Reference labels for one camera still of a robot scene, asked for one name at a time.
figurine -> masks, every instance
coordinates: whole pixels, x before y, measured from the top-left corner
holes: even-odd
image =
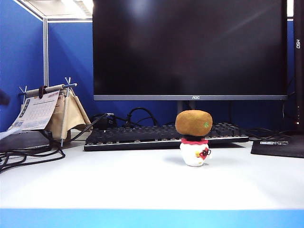
[[[175,128],[183,134],[180,151],[185,163],[189,166],[202,166],[211,150],[204,136],[212,128],[212,117],[200,110],[187,110],[176,117]]]

ceiling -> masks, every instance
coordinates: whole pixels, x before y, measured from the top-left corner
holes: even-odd
[[[47,19],[92,19],[93,0],[17,0]]]

black keyboard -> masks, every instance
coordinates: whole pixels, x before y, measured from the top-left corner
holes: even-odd
[[[93,129],[85,142],[85,151],[177,149],[181,138],[174,125]],[[249,140],[240,128],[229,123],[214,123],[204,138],[208,139],[209,144]]]

monitor screen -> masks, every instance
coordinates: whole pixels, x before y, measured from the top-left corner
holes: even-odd
[[[95,100],[286,99],[286,0],[95,0]]]

plush toy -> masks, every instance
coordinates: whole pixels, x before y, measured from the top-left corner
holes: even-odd
[[[204,136],[212,128],[212,117],[200,110],[187,110],[177,115],[175,128],[183,134],[180,151],[185,163],[189,166],[201,166],[210,155],[208,140]]]

